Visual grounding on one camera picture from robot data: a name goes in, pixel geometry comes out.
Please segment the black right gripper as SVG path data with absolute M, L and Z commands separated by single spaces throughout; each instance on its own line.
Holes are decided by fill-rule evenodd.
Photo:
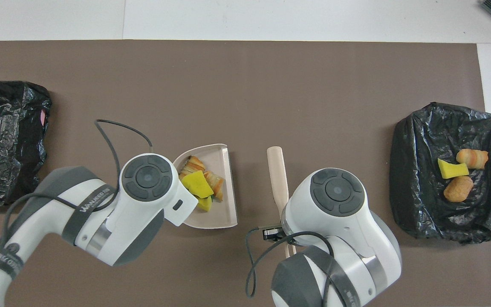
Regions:
M 264 241 L 277 242 L 285 236 L 286 234 L 282 225 L 263 226 Z

